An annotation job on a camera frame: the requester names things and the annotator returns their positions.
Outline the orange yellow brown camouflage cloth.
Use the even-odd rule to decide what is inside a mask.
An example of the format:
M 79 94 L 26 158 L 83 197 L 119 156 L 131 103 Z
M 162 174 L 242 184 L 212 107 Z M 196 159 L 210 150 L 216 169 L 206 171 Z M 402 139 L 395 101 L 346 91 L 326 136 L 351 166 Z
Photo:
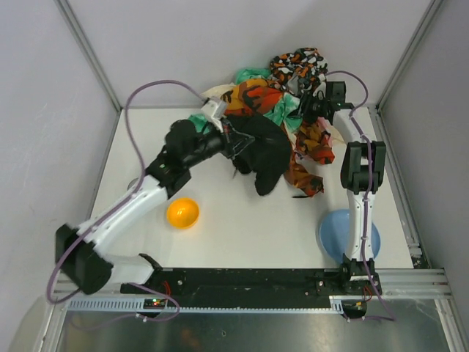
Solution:
M 254 174 L 260 196 L 270 194 L 284 178 L 308 198 L 324 191 L 322 177 L 309 172 L 301 160 L 332 164 L 333 137 L 323 118 L 310 122 L 299 111 L 300 99 L 280 90 L 266 78 L 250 78 L 221 95 L 232 126 L 255 137 L 255 142 L 234 160 L 243 175 Z

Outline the black orange white camouflage cloth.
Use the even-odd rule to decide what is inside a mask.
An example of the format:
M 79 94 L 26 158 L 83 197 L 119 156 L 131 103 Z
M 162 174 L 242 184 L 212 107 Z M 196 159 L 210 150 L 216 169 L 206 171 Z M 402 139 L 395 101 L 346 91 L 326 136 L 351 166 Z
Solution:
M 316 48 L 299 48 L 270 60 L 271 76 L 288 93 L 300 97 L 317 89 L 328 72 L 328 61 Z

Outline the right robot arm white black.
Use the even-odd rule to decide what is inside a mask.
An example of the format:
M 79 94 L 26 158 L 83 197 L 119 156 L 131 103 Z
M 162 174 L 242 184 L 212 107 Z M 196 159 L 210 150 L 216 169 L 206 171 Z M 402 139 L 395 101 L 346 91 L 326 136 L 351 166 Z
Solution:
M 325 118 L 347 144 L 340 171 L 341 186 L 347 192 L 348 210 L 330 212 L 321 222 L 320 240 L 326 252 L 340 254 L 340 272 L 331 287 L 348 295 L 380 296 L 380 281 L 374 270 L 373 240 L 380 236 L 372 223 L 375 194 L 385 174 L 386 146 L 372 141 L 355 118 L 356 107 L 345 101 L 343 81 L 325 81 L 306 98 L 306 113 Z

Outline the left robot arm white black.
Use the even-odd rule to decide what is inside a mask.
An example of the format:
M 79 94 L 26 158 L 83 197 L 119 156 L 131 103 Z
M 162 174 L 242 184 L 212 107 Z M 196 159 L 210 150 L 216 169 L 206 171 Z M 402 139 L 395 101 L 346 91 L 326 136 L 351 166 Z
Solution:
M 227 119 L 207 133 L 189 120 L 174 122 L 157 158 L 144 169 L 132 189 L 101 216 L 75 228 L 62 225 L 55 234 L 59 269 L 84 294 L 111 283 L 144 284 L 160 266 L 147 254 L 109 254 L 112 243 L 134 222 L 173 197 L 191 178 L 190 169 L 220 153 L 233 159 L 255 138 L 237 131 Z

